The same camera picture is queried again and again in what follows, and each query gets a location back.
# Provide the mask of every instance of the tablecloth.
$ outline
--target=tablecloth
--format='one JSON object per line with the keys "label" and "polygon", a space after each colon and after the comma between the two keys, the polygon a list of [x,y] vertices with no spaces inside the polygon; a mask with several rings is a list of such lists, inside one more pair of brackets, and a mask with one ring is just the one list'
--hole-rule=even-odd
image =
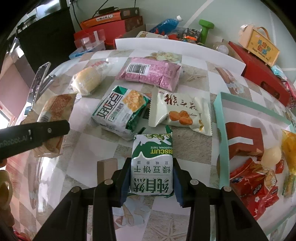
{"label": "tablecloth", "polygon": [[[209,103],[213,136],[196,133],[190,128],[171,127],[174,157],[178,159],[180,167],[188,170],[192,178],[207,186],[218,188],[216,165],[219,137],[213,102],[219,92],[241,96],[288,118],[292,116],[290,110],[251,81],[232,73],[237,86],[234,88],[224,82],[215,69],[217,66],[193,57],[153,53],[148,50],[107,50],[87,53],[64,62],[51,73],[57,78],[36,103],[37,113],[48,98],[69,91],[68,86],[75,73],[105,58],[108,58],[113,66],[91,96],[83,97],[75,103],[69,120],[71,130],[64,138],[61,156],[52,159],[34,158],[33,152],[28,151],[9,158],[6,170],[10,173],[13,183],[11,210],[15,218],[15,230],[25,232],[33,238],[72,187],[95,187],[97,161],[115,157],[118,159],[118,168],[122,167],[125,158],[131,155],[132,141],[125,141],[112,132],[93,126],[90,117],[100,99],[116,85],[143,93],[151,92],[151,85],[115,80],[117,73],[132,57],[150,55],[182,65],[184,72],[175,92],[201,96]],[[141,125],[148,126],[148,120],[142,118]],[[162,124],[148,131],[157,133],[161,128]],[[125,207],[113,210],[118,241],[186,239],[190,208],[181,208],[175,196],[131,196]],[[211,240],[215,239],[214,217],[214,208],[211,207]],[[92,207],[89,207],[87,240],[91,240],[91,220]]]}

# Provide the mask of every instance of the blue liquid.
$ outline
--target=blue liquid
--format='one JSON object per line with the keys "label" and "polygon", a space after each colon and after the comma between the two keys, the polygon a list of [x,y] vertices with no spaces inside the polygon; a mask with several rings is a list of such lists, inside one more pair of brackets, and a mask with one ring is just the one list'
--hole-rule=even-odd
{"label": "blue liquid", "polygon": [[177,18],[168,18],[162,21],[157,26],[155,26],[149,32],[154,34],[165,35],[173,31],[177,27],[178,23],[179,21],[177,20]]}

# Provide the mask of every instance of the light green wall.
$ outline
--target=light green wall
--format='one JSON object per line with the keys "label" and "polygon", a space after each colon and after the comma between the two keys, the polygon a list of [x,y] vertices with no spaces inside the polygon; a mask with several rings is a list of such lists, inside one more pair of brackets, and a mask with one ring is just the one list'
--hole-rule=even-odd
{"label": "light green wall", "polygon": [[[83,21],[92,17],[103,2],[104,0],[78,0],[74,4],[78,20]],[[184,19],[180,26],[183,26],[205,2],[206,0],[137,0],[136,6],[140,8],[140,14],[146,24],[157,24],[166,18],[180,15]],[[104,7],[125,8],[133,5],[132,0],[109,0]],[[74,27],[78,31],[79,27],[74,19],[72,8],[71,15]],[[275,35],[276,45],[281,51],[277,64],[281,68],[296,69],[295,41],[280,19],[260,0],[214,0],[189,27],[200,29],[199,19],[213,22],[215,28],[211,32],[233,42],[238,40],[240,26],[251,23],[264,26],[272,41]],[[285,74],[292,81],[296,78],[296,70],[285,71]]]}

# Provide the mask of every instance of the black cable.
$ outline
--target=black cable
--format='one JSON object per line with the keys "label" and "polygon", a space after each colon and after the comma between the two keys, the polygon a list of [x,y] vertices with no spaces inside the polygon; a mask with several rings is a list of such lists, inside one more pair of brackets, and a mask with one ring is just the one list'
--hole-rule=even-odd
{"label": "black cable", "polygon": [[105,5],[106,2],[108,2],[109,0],[106,0],[103,5],[101,7],[99,7],[99,9],[94,13],[94,15],[92,16],[92,18],[96,15],[99,14],[100,9]]}
{"label": "black cable", "polygon": [[72,2],[71,4],[72,4],[72,8],[73,8],[74,17],[75,17],[75,19],[76,19],[76,21],[77,21],[77,23],[78,23],[80,29],[82,30],[82,27],[80,26],[80,23],[78,22],[78,19],[77,19],[77,17],[76,17],[76,13],[75,13],[75,9],[74,9],[73,2]]}

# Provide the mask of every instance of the cream-colored wrapper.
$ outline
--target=cream-colored wrapper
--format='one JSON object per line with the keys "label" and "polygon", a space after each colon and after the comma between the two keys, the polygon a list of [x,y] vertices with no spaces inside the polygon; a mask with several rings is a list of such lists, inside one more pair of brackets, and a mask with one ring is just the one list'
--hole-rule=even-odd
{"label": "cream-colored wrapper", "polygon": [[204,135],[212,135],[209,105],[204,98],[154,87],[148,124],[156,127],[159,123],[189,127]]}

